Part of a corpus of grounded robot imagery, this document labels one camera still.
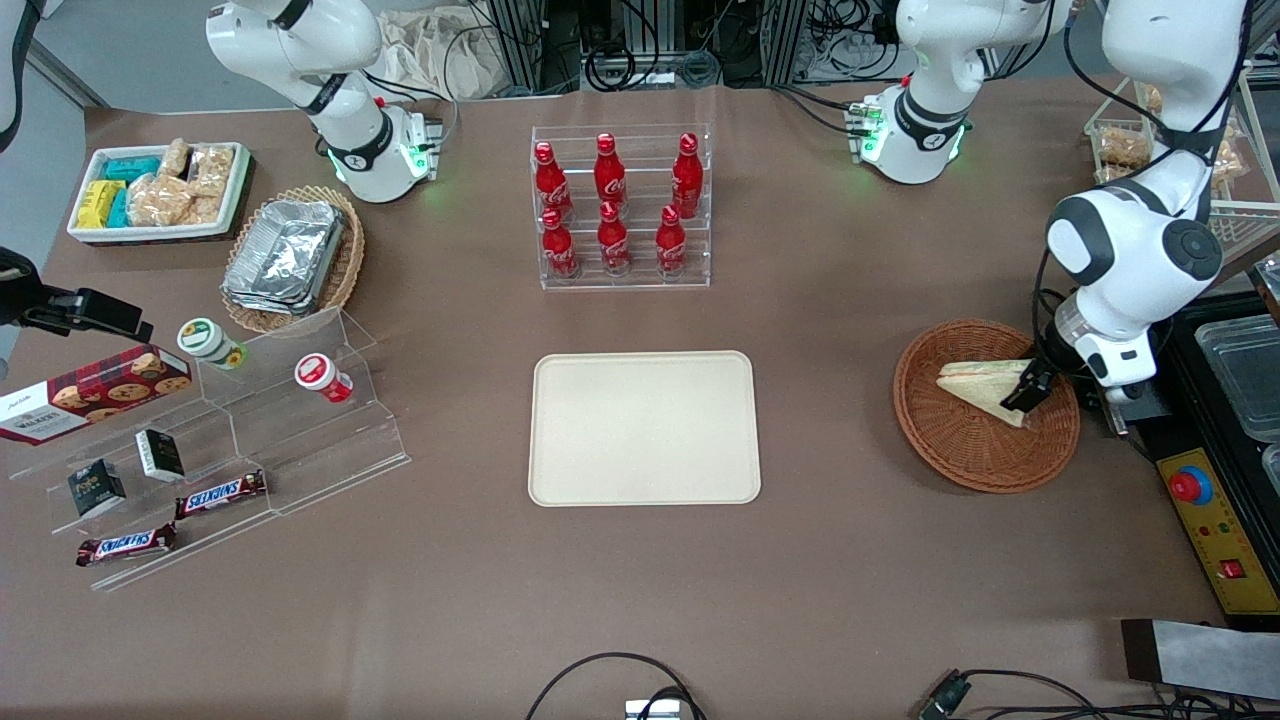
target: round wicker basket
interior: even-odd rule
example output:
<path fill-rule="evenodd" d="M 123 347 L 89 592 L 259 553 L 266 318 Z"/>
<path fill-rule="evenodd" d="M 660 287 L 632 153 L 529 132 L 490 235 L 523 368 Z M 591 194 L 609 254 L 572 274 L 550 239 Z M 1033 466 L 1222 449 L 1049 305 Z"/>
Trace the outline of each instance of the round wicker basket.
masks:
<path fill-rule="evenodd" d="M 329 202 L 340 208 L 343 214 L 347 217 L 347 224 L 342 229 L 342 245 L 338 247 L 338 252 L 333 259 L 333 265 L 329 268 L 329 278 L 325 281 L 324 292 L 320 296 L 320 304 L 316 306 L 316 311 L 319 313 L 326 307 L 342 307 L 347 304 L 347 300 L 351 299 L 351 292 L 356 288 L 356 277 L 360 275 L 360 264 L 365 260 L 365 229 L 360 224 L 360 217 L 356 215 L 356 209 L 351 205 L 349 200 L 342 196 L 342 193 L 328 187 L 297 187 L 276 195 L 268 202 L 274 200 Z M 230 268 L 232 263 L 236 261 L 236 255 L 239 254 L 241 246 L 244 245 L 244 236 L 248 234 L 248 228 L 253 225 L 253 220 L 257 219 L 259 213 L 261 213 L 265 206 L 266 202 L 259 206 L 257 210 L 253 210 L 253 214 L 244 222 L 239 234 L 236 237 L 236 245 L 232 247 L 232 255 L 227 260 L 228 268 Z M 266 313 L 264 310 L 241 307 L 225 296 L 223 296 L 223 305 L 227 306 L 227 311 L 230 314 L 232 319 L 236 320 L 237 325 L 260 333 L 279 329 L 289 323 L 302 319 L 302 316 L 287 315 L 284 313 Z"/>
<path fill-rule="evenodd" d="M 937 386 L 947 363 L 1019 357 L 1032 341 L 987 320 L 954 320 L 915 338 L 897 361 L 893 410 L 906 439 L 951 480 L 984 492 L 1024 492 L 1066 468 L 1080 439 L 1080 411 L 1064 377 L 1014 428 Z"/>

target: acrylic bottle rack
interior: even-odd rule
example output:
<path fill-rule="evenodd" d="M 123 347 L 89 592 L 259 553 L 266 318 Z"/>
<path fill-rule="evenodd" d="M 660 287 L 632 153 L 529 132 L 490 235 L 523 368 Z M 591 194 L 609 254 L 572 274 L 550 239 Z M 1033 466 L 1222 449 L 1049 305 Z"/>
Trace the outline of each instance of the acrylic bottle rack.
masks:
<path fill-rule="evenodd" d="M 41 446 L 6 443 L 10 478 L 46 491 L 50 529 L 68 573 L 84 575 L 96 591 L 114 591 L 410 461 L 396 418 L 374 391 L 366 355 L 375 342 L 349 315 L 325 310 L 244 346 L 244 364 L 236 370 L 197 363 L 198 384 L 189 391 Z M 294 364 L 310 352 L 328 355 L 351 377 L 355 391 L 347 401 L 329 402 L 293 380 Z M 134 434 L 145 428 L 173 436 L 183 480 L 143 475 Z M 67 478 L 97 459 L 115 465 L 125 500 L 81 519 Z M 175 550 L 74 565 L 84 539 L 159 528 L 173 521 L 175 498 L 260 469 L 266 473 L 265 496 L 179 520 Z"/>
<path fill-rule="evenodd" d="M 600 223 L 600 201 L 595 192 L 595 138 L 613 133 L 618 159 L 627 172 L 627 246 L 631 269 L 622 277 L 604 272 L 600 243 L 595 232 Z M 703 164 L 703 193 L 698 215 L 681 220 L 685 228 L 685 272 L 671 279 L 658 273 L 655 236 L 662 224 L 662 208 L 672 200 L 671 170 L 680 154 L 680 136 L 698 136 L 698 156 Z M 573 251 L 582 273 L 564 279 L 550 273 L 541 246 L 541 202 L 535 176 L 534 146 L 550 142 L 556 161 L 568 178 L 573 200 L 573 220 L 567 224 Z M 712 126 L 673 123 L 648 126 L 535 127 L 529 146 L 529 179 L 532 188 L 532 233 L 538 252 L 538 273 L 543 290 L 657 290 L 707 287 L 712 282 Z"/>

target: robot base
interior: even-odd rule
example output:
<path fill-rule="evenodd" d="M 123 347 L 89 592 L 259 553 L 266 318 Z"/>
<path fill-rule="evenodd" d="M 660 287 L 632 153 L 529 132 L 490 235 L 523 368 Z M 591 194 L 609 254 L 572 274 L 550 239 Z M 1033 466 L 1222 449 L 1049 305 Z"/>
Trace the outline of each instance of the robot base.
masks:
<path fill-rule="evenodd" d="M 859 136 L 849 138 L 854 161 L 876 167 L 884 177 L 904 184 L 920 184 L 942 174 L 947 163 L 960 152 L 964 128 L 933 150 L 920 150 L 915 138 L 906 135 L 895 117 L 895 105 L 904 87 L 895 85 L 879 95 L 868 95 L 861 105 L 845 110 L 845 127 Z"/>
<path fill-rule="evenodd" d="M 329 159 L 338 172 L 338 179 L 351 188 L 352 195 L 365 202 L 390 202 L 413 188 L 415 184 L 435 179 L 440 163 L 439 124 L 425 124 L 422 115 L 408 114 L 389 105 L 383 111 L 392 119 L 392 142 L 372 163 L 370 169 L 355 172 L 343 168 L 333 154 Z"/>

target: table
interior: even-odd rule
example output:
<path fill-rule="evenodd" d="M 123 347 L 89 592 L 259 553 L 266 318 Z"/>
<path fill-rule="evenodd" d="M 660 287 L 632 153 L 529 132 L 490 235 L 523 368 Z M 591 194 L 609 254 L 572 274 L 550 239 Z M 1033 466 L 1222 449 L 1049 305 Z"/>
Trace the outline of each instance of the table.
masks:
<path fill-rule="evenodd" d="M 899 354 L 934 323 L 1027 327 L 1044 218 L 1091 182 L 1080 128 L 1098 100 L 1066 78 L 992 83 L 960 158 L 922 187 L 852 167 L 836 133 L 767 91 L 467 104 L 438 182 L 358 205 L 369 255 L 348 310 L 381 343 L 375 382 L 413 462 L 113 594 L 91 593 L 70 541 L 50 539 L 42 495 L 3 483 L 0 707 L 511 719 L 604 650 L 669 662 L 717 719 L 902 717 L 947 667 L 979 665 L 1149 701 L 1121 680 L 1117 619 L 1220 619 L 1152 469 L 1089 418 L 1047 487 L 968 492 L 913 452 L 890 392 Z M 716 122 L 712 287 L 543 292 L 530 126 L 678 118 Z M 244 142 L 252 204 L 334 184 L 302 113 L 87 120 L 90 149 Z M 141 304 L 165 342 L 193 315 L 223 316 L 227 251 L 59 237 L 46 282 Z M 26 331 L 6 387 L 122 343 Z M 755 502 L 529 500 L 540 357 L 722 348 L 755 368 Z M 660 685 L 639 666 L 584 669 L 540 712 L 620 717 Z M 1062 700 L 997 682 L 972 697 Z"/>

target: walkers cookie box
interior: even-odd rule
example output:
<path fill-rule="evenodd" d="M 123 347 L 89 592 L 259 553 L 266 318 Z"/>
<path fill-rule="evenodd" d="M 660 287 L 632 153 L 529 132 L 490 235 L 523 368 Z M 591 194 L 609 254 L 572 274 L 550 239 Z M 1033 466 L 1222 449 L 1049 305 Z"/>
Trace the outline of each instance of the walkers cookie box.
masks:
<path fill-rule="evenodd" d="M 0 397 L 0 437 L 40 445 L 191 386 L 191 370 L 154 345 Z"/>

